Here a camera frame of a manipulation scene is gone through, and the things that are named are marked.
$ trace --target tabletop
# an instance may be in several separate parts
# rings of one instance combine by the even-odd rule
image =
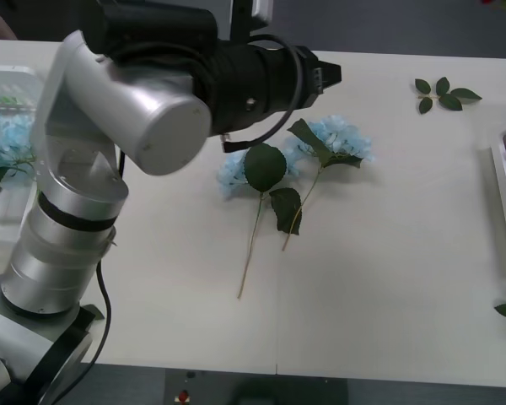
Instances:
[[[0,42],[0,64],[45,76],[56,49]],[[291,120],[341,114],[376,161],[327,170],[285,252],[266,210],[242,300],[256,200],[220,195],[218,139],[173,175],[127,162],[130,197],[103,261],[114,317],[100,361],[506,386],[506,319],[493,309],[506,301],[506,228],[487,141],[506,129],[506,60],[318,55],[342,66],[342,84]],[[484,100],[420,116],[414,79],[443,76]],[[306,192],[315,167],[300,169],[293,185]],[[83,302],[103,307],[95,283]]]

